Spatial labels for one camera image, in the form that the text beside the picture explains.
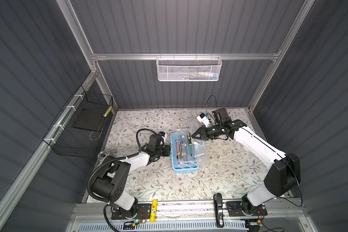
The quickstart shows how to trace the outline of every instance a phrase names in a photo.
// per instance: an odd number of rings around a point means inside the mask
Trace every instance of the black wire basket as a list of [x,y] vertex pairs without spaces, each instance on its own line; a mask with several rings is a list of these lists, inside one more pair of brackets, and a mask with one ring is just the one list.
[[[52,138],[44,137],[43,141],[58,155],[87,158],[96,156],[102,148],[113,117],[112,106],[112,96],[84,91],[75,104],[68,107],[64,119],[57,125],[54,125],[56,119],[52,123],[48,129],[49,132],[52,127],[56,127]],[[94,123],[94,129],[83,128],[90,120]]]

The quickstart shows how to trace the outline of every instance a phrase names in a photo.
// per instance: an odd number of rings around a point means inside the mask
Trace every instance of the clear plastic bag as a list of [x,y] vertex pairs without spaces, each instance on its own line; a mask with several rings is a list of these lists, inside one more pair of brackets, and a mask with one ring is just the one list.
[[[189,125],[189,131],[191,135],[197,131],[199,127],[201,127],[201,124],[197,119],[193,119],[188,122]],[[195,138],[192,138],[192,146],[194,146],[195,152],[195,160],[197,161],[198,165],[200,167],[205,167],[207,164],[210,163],[209,156],[206,153],[206,147],[205,142],[203,140],[198,140]]]

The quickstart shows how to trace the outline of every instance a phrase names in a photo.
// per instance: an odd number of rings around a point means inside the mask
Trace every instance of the vent grille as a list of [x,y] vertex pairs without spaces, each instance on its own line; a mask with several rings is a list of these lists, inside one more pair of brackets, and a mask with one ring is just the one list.
[[[135,229],[122,229],[123,222],[111,222],[119,231],[176,231],[176,230],[207,230],[218,229],[215,220],[186,220],[186,221],[165,221],[165,222],[147,222],[139,224]],[[249,230],[245,228],[245,222],[242,220],[224,220],[224,229],[233,229],[238,231]],[[79,232],[109,232],[112,231],[107,223],[80,223]]]

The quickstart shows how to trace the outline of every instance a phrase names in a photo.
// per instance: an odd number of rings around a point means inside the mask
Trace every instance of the screwdriver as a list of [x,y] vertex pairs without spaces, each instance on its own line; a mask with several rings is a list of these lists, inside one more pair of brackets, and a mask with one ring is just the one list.
[[191,154],[192,156],[192,149],[191,149],[191,146],[192,146],[192,141],[191,141],[191,134],[188,132],[188,144],[190,145],[188,147],[188,150],[189,150],[189,153]]
[[181,154],[181,152],[182,152],[182,140],[180,141],[180,144],[179,144],[179,153],[177,154],[177,157],[178,157],[178,155]]
[[175,141],[175,149],[176,149],[176,152],[177,152],[177,160],[178,160],[178,162],[179,162],[179,157],[178,157],[178,154],[179,154],[179,152],[178,152],[178,143],[177,143],[178,141],[176,140]]

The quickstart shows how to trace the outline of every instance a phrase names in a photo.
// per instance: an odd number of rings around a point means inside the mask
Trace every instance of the wire mesh basket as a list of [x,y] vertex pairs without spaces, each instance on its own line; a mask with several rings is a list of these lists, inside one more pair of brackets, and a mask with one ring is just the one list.
[[[57,125],[51,138],[43,138],[51,149],[58,155],[69,155],[92,158],[102,148],[104,137],[107,135],[109,122],[112,119],[112,96],[85,92],[79,95],[73,106],[70,106],[64,119]],[[97,129],[90,130],[76,126],[80,124],[79,116],[85,111],[97,115],[94,117]]]
[[170,59],[158,56],[156,66],[159,81],[218,81],[222,60],[220,56]]

